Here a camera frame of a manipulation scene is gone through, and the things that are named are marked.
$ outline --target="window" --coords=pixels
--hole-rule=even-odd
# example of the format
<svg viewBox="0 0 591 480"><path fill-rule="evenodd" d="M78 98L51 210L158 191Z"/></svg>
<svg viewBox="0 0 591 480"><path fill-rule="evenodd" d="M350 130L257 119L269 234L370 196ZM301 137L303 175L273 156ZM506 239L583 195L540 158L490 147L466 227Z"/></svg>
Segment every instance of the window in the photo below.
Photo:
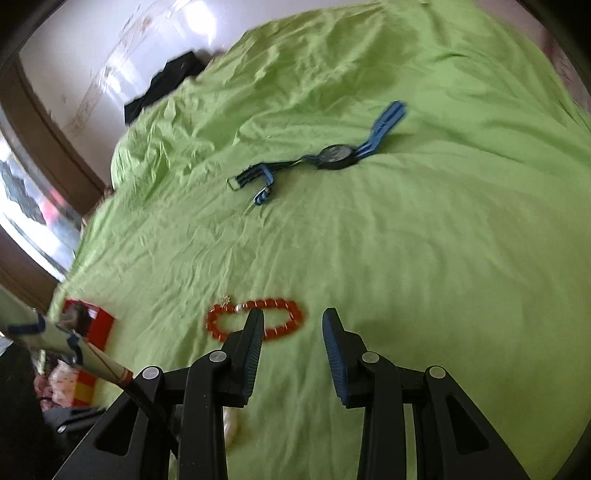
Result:
<svg viewBox="0 0 591 480"><path fill-rule="evenodd" d="M74 261L82 219L20 145L0 109L0 226L59 281Z"/></svg>

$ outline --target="green bedsheet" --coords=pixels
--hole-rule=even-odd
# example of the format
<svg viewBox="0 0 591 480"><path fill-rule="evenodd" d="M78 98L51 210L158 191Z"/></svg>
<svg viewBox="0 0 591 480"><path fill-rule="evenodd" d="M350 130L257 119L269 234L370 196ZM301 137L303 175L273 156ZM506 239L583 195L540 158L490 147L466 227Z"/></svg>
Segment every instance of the green bedsheet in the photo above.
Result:
<svg viewBox="0 0 591 480"><path fill-rule="evenodd" d="M261 181L227 187L362 142L394 100L408 116L358 165L282 172L263 207ZM204 319L226 294L299 302L305 326L263 346L231 478L355 477L363 412L331 383L332 306L396 364L446 367L549 479L591 417L590 125L536 46L462 0L271 22L121 139L52 314L64 296L114 314L107 352L138 372L218 348Z"/></svg>

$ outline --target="orange bead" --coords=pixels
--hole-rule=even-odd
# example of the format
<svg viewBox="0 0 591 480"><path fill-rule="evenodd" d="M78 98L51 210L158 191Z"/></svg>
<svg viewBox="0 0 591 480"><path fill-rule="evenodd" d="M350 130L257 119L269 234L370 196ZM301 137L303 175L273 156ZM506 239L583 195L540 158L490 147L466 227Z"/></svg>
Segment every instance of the orange bead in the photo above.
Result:
<svg viewBox="0 0 591 480"><path fill-rule="evenodd" d="M301 314L301 312L297 309L295 310L290 310L290 319L295 321L296 323L298 323L299 321L301 321L303 318L303 315Z"/></svg>
<svg viewBox="0 0 591 480"><path fill-rule="evenodd" d="M279 337L284 336L286 333L289 332L289 330L287 329L287 327L285 325L281 325L281 326L277 327L276 330L277 330L277 336L279 336Z"/></svg>

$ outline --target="blue tape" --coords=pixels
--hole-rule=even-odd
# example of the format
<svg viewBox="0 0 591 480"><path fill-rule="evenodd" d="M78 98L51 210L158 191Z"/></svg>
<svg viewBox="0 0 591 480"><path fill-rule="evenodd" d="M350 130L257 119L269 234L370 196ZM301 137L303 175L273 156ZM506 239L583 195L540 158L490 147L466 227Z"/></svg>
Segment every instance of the blue tape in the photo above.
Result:
<svg viewBox="0 0 591 480"><path fill-rule="evenodd" d="M8 336L18 335L38 335L45 332L45 318L41 313L37 312L37 323L29 323L27 325L8 325Z"/></svg>
<svg viewBox="0 0 591 480"><path fill-rule="evenodd" d="M84 358L82 357L82 350L80 350L80 346L78 345L78 341L80 340L80 336L72 333L67 340L68 347L76 354L74 357L74 363L76 365L84 365Z"/></svg>

